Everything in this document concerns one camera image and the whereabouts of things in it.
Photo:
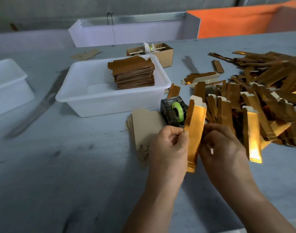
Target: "person's left hand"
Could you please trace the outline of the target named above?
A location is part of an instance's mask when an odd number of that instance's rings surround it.
[[[158,190],[177,188],[188,166],[189,133],[182,128],[165,126],[149,147],[149,176],[147,185]]]

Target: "person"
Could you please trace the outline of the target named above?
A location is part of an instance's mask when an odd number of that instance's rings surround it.
[[[124,233],[168,232],[174,202],[187,171],[188,144],[188,132],[173,126],[164,127],[153,140],[146,188]],[[259,191],[246,150],[229,127],[204,125],[199,155],[210,181],[247,232],[296,232]]]

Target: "white plastic tray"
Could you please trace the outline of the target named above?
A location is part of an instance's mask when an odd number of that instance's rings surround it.
[[[26,78],[13,59],[0,61],[0,114],[34,99]]]
[[[154,86],[118,89],[107,64],[127,57],[79,61],[71,65],[56,100],[67,102],[82,118],[159,107],[171,81],[155,55],[142,57],[155,65]]]

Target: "green object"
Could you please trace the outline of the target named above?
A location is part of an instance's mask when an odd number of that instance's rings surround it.
[[[182,107],[179,102],[174,102],[172,104],[172,110],[174,110],[174,109],[176,109],[178,112],[178,116],[177,116],[178,122],[180,123],[180,122],[184,121],[184,111],[182,110]]]

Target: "gray table surface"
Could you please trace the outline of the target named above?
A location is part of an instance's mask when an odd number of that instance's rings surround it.
[[[210,72],[209,52],[275,51],[296,55],[296,32],[168,42],[173,83],[190,72]],[[95,59],[121,57],[138,44],[99,46]],[[0,232],[119,232],[142,194],[147,169],[139,166],[125,129],[130,112],[80,118],[66,104],[49,106],[23,133],[11,130],[43,100],[60,74],[89,48],[0,54],[28,74],[36,98],[0,115]],[[221,61],[221,79],[239,74]],[[182,86],[188,103],[191,90]],[[296,219],[296,148],[270,144],[263,164],[250,163],[261,191],[289,220]],[[187,173],[175,202],[170,232],[219,232],[242,228],[199,161]]]

